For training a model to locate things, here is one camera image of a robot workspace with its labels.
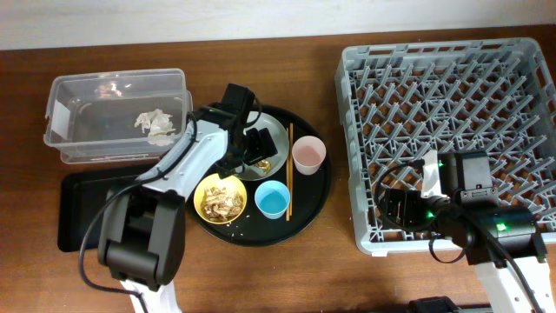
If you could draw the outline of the gold foil wrapper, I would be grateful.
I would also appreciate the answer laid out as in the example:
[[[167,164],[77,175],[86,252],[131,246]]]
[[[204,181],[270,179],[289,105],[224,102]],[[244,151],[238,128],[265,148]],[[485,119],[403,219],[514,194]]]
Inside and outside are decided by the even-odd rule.
[[[272,163],[267,159],[263,159],[255,164],[257,169],[263,171],[265,175],[267,175],[272,170]]]

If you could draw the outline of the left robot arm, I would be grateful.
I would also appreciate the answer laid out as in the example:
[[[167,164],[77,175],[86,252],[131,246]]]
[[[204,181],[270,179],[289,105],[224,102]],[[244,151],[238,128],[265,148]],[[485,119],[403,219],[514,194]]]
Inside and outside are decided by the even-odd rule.
[[[184,254],[186,202],[206,173],[227,178],[276,154],[250,114],[261,114],[254,92],[229,84],[221,101],[188,114],[186,133],[157,165],[110,190],[97,258],[136,311],[179,311],[173,279]]]

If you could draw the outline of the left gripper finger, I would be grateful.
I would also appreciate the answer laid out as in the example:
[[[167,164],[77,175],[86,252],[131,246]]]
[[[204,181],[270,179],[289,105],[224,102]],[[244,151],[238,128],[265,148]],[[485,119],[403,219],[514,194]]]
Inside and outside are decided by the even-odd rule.
[[[268,130],[250,129],[246,132],[247,148],[245,152],[245,164],[254,165],[262,160],[274,156],[278,150]]]
[[[243,172],[243,161],[239,157],[223,157],[215,163],[215,172],[220,179],[241,174]]]

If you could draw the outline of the pink cup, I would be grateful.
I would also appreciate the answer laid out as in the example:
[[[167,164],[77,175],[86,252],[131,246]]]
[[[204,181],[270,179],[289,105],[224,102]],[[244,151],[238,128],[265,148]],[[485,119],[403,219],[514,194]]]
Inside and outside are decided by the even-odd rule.
[[[295,141],[292,148],[295,168],[305,176],[313,175],[323,163],[327,149],[319,137],[304,136]]]

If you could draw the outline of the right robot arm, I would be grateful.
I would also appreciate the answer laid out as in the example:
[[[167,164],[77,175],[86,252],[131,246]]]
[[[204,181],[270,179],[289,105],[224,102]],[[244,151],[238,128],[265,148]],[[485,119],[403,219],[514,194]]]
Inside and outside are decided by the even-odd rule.
[[[547,249],[533,213],[522,205],[503,206],[483,150],[439,153],[385,171],[420,170],[420,190],[375,184],[381,220],[406,232],[429,232],[460,247],[475,270],[495,312],[553,312]]]

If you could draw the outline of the food scraps and rice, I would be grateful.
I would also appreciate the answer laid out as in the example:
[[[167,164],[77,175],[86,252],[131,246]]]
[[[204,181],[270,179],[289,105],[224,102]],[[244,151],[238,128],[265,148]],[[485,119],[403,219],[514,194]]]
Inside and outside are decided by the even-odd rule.
[[[202,199],[202,213],[212,222],[227,222],[238,216],[244,203],[242,195],[226,188],[206,188]]]

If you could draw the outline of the grey plate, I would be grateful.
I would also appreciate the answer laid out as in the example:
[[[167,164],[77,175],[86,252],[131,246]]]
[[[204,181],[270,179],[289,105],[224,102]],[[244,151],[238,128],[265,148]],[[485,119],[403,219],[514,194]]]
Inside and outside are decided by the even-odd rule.
[[[257,167],[256,165],[251,165],[245,166],[242,173],[235,175],[237,178],[244,181],[257,181],[272,176],[282,167],[288,158],[288,132],[276,118],[267,113],[262,113],[256,123],[253,126],[246,128],[243,133],[247,134],[247,132],[252,129],[267,129],[272,137],[277,153],[266,159],[269,163],[268,171],[265,171],[263,168]]]

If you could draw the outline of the yellow bowl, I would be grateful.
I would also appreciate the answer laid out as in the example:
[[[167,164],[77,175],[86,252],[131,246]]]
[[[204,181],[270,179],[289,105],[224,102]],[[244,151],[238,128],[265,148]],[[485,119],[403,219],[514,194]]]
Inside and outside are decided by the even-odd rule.
[[[203,199],[203,196],[205,194],[204,190],[206,188],[210,188],[210,187],[226,188],[228,191],[237,191],[237,192],[239,192],[242,195],[243,201],[244,201],[240,214],[238,216],[232,218],[231,220],[227,221],[227,222],[212,222],[212,221],[210,221],[202,213],[202,199]],[[201,219],[203,219],[207,223],[212,223],[212,224],[227,224],[227,223],[233,222],[245,210],[245,208],[247,206],[247,200],[248,200],[247,190],[246,190],[244,184],[238,178],[236,178],[235,176],[229,176],[227,178],[220,179],[217,174],[209,175],[209,176],[207,176],[207,177],[205,177],[201,180],[201,182],[198,184],[197,188],[195,189],[195,194],[194,194],[195,211],[197,212],[198,216]]]

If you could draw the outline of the blue cup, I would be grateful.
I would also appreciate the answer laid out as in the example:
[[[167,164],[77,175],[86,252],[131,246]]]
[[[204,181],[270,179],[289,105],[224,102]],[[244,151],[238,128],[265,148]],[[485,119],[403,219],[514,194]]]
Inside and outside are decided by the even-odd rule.
[[[278,219],[285,214],[290,205],[288,187],[279,181],[262,183],[255,191],[255,205],[268,219]]]

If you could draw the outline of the wooden chopstick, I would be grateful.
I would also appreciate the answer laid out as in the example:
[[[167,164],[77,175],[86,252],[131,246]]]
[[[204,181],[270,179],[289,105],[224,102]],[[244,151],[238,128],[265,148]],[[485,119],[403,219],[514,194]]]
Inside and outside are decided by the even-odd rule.
[[[294,162],[293,162],[293,156],[292,156],[292,148],[293,148],[293,144],[294,144],[294,125],[292,123],[290,123],[289,125],[290,128],[290,137],[291,137],[291,149],[290,149],[290,173],[291,173],[291,184],[290,184],[290,191],[291,191],[291,208],[290,208],[290,219],[292,216],[292,209],[293,209],[293,200],[294,200],[294,192],[293,192],[293,179],[294,179],[294,173],[293,173],[293,168],[294,168]]]
[[[286,217],[286,221],[289,222],[289,220],[290,220],[290,208],[291,208],[291,191],[290,191],[290,184],[291,184],[291,173],[290,173],[291,169],[290,169],[290,167],[291,167],[291,165],[290,165],[290,155],[289,155],[290,149],[291,149],[291,137],[290,137],[291,133],[290,133],[290,128],[289,127],[287,128],[287,133],[288,133],[288,151],[287,151],[287,159],[286,159],[286,186],[287,186],[287,189],[288,189],[288,196],[289,196],[288,199],[289,200],[288,200],[288,206],[287,206],[287,209],[286,209],[285,217]]]

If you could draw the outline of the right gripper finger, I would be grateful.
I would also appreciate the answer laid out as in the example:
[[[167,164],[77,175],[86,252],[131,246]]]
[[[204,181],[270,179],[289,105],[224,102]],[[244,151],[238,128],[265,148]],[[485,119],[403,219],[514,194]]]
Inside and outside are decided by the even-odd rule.
[[[406,228],[425,228],[433,219],[433,212],[418,190],[408,190],[403,204],[403,225]]]
[[[406,200],[406,191],[386,189],[380,200],[382,219],[391,223],[395,228],[401,226],[400,212]]]

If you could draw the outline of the white tissue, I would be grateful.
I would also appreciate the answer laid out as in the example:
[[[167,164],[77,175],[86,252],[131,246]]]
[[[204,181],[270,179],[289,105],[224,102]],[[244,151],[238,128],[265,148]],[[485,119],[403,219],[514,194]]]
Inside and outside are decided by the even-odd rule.
[[[168,146],[173,143],[170,138],[174,134],[175,128],[170,118],[170,114],[164,113],[160,109],[141,113],[135,122],[135,127],[140,127],[142,133],[149,131],[147,142],[156,146]]]

